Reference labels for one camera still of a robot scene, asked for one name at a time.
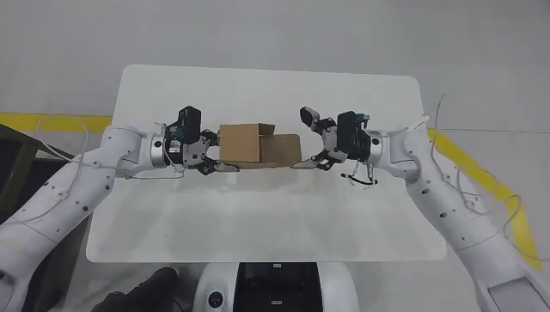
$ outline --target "yellow floor line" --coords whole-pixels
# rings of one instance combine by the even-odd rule
[[[433,139],[435,131],[429,130],[429,134]],[[470,179],[474,180],[488,192],[492,192],[498,201],[507,201],[510,196],[516,194],[502,182],[495,182],[491,175],[481,168],[481,166],[471,156],[453,144],[453,142],[451,142],[449,138],[445,137],[441,132],[437,134],[436,148],[439,153],[455,162],[456,165],[458,165],[458,167],[465,174],[467,174],[468,177],[470,177]],[[518,202],[519,201],[517,199],[508,200],[506,210],[508,211],[509,216],[512,216],[516,211]],[[520,206],[518,213],[510,222],[510,229],[517,247],[520,248],[524,254],[538,258],[535,239],[531,233],[527,212],[525,211],[523,205]],[[539,260],[534,260],[524,255],[523,259],[533,268],[542,271],[542,264]]]
[[[20,132],[30,132],[36,129],[43,114],[23,114],[23,113],[0,113],[0,124],[4,124]],[[103,132],[108,125],[111,125],[112,118],[110,116],[77,116],[88,127],[89,132]],[[46,132],[82,132],[82,126],[71,118],[63,116],[52,117],[44,122],[41,128]],[[430,136],[433,138],[435,132],[429,130]],[[480,165],[467,153],[458,146],[453,144],[441,132],[437,134],[437,150],[455,162],[462,171],[467,174],[472,180],[484,187],[488,192],[492,192],[495,187],[494,179],[483,170]],[[505,201],[514,192],[507,186],[498,183],[498,189],[493,192],[495,198],[499,201]],[[517,207],[517,200],[511,200],[506,209],[509,215],[512,215]],[[525,253],[533,257],[538,257],[536,251],[535,240],[531,233],[527,213],[523,206],[520,207],[516,217],[511,221],[510,228],[512,235],[516,241],[516,245]],[[542,271],[542,264],[539,260],[523,256],[523,258],[535,269]]]
[[[36,130],[36,126],[44,114],[40,113],[0,113],[0,124],[6,125],[19,132],[32,132]],[[101,133],[111,125],[111,116],[87,116],[87,115],[71,115],[79,118],[90,133]],[[40,129],[45,132],[83,132],[82,125],[72,119],[66,118],[63,115],[52,116],[44,120]]]

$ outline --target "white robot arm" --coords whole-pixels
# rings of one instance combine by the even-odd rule
[[[370,132],[369,136],[363,130],[369,117],[362,114],[342,113],[337,125],[307,107],[301,114],[312,130],[315,125],[333,127],[338,135],[325,141],[329,136],[321,129],[324,144],[334,147],[325,146],[324,157],[314,156],[298,163],[297,168],[328,170],[334,162],[352,159],[369,168],[369,182],[364,184],[376,184],[371,168],[404,179],[414,204],[455,250],[472,277],[482,311],[550,311],[550,280],[527,265],[498,232],[474,194],[474,186],[457,166],[436,151],[432,158],[424,125],[386,134]]]
[[[217,134],[200,130],[200,111],[186,107],[162,133],[109,126],[101,146],[62,167],[0,225],[0,311],[19,311],[40,262],[113,190],[115,177],[132,177],[173,163],[202,174],[236,172],[210,159]]]

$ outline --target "brown cardboard box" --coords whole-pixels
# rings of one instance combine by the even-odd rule
[[[275,125],[220,126],[220,160],[238,168],[284,168],[302,160],[297,134],[273,134]]]

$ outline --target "gloved hand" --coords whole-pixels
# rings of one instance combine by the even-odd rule
[[[172,290],[178,283],[178,272],[165,267],[157,270],[142,284],[124,294],[110,293],[105,300],[95,305],[92,312],[153,312],[159,311],[167,303],[172,305]]]

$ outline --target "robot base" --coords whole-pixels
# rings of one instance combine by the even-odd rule
[[[359,312],[343,263],[210,263],[192,312]]]

